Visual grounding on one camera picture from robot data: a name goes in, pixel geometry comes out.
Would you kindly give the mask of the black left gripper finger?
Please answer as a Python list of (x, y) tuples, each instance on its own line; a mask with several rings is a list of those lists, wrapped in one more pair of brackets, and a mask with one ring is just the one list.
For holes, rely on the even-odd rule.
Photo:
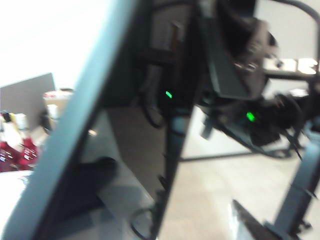
[(233, 200), (234, 240), (277, 240), (267, 228), (261, 225), (237, 200)]

